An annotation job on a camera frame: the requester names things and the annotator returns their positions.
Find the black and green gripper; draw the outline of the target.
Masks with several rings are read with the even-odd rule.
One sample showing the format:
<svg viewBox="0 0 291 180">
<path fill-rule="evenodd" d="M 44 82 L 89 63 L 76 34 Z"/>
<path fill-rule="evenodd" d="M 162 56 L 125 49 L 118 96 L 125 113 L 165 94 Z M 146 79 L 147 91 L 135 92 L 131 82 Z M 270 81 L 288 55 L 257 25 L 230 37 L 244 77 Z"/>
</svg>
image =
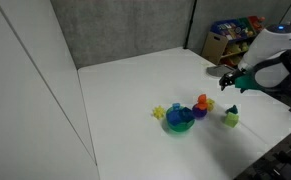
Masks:
<svg viewBox="0 0 291 180">
<path fill-rule="evenodd" d="M 253 74 L 247 71 L 240 71 L 239 69 L 224 74 L 219 80 L 219 85 L 221 90 L 228 86 L 234 86 L 241 93 L 246 90 L 260 90 L 260 86 L 256 83 Z"/>
</svg>

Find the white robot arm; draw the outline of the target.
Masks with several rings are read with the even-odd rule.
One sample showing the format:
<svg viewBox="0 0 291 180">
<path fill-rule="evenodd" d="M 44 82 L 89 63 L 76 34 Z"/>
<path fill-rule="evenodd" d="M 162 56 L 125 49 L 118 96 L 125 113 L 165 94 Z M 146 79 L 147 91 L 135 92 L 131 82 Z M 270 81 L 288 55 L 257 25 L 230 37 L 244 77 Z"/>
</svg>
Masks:
<svg viewBox="0 0 291 180">
<path fill-rule="evenodd" d="M 224 74 L 219 85 L 221 90 L 234 85 L 241 93 L 260 90 L 291 98 L 291 25 L 265 27 L 237 68 Z"/>
</svg>

